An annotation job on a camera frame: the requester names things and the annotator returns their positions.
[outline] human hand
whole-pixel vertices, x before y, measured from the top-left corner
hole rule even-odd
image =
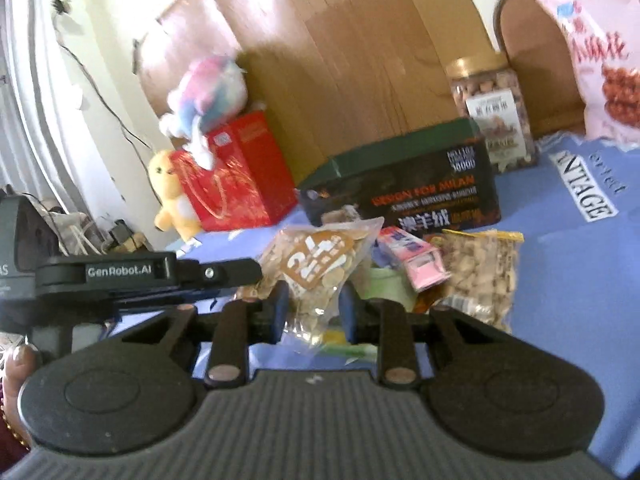
[[[12,430],[26,443],[30,442],[30,438],[18,414],[18,394],[24,381],[26,381],[37,368],[38,352],[30,345],[16,347],[8,353],[4,362],[4,375],[2,376],[4,416],[12,427]]]

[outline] pink and blue plush toy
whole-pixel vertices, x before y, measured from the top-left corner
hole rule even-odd
[[[205,170],[215,167],[215,157],[205,134],[238,115],[247,101],[242,70],[229,56],[210,56],[191,63],[167,103],[173,113],[160,118],[168,137],[188,139],[184,149]]]

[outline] black box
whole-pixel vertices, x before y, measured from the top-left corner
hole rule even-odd
[[[309,221],[353,205],[363,219],[383,216],[423,236],[500,221],[484,139],[461,118],[332,157],[298,186]]]

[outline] plush toy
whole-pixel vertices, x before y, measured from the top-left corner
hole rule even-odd
[[[151,186],[162,202],[155,225],[161,231],[174,227],[185,242],[202,231],[200,220],[191,202],[182,190],[174,165],[169,159],[170,150],[156,153],[149,162]]]
[[[204,134],[235,117],[247,100],[242,70],[229,56],[211,56],[193,62],[167,103],[173,111],[160,118],[160,130],[169,137],[188,139],[184,149],[196,163],[212,170],[214,156]]]

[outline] transparent plastic bag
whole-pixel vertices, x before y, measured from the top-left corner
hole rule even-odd
[[[281,229],[259,257],[262,280],[238,289],[237,299],[264,299],[279,280],[290,288],[285,331],[311,346],[321,343],[338,293],[371,250],[383,218],[320,228],[291,225]]]
[[[462,233],[445,230],[431,239],[442,249],[451,273],[439,304],[449,305],[484,323],[510,332],[508,313],[516,289],[520,233],[496,230]]]
[[[362,218],[352,205],[346,205],[336,211],[329,211],[322,215],[322,225],[340,224],[347,222],[359,222]],[[371,284],[369,278],[369,269],[372,265],[370,251],[365,254],[362,261],[356,266],[350,275],[351,283],[355,286],[360,295],[365,294],[369,290]]]

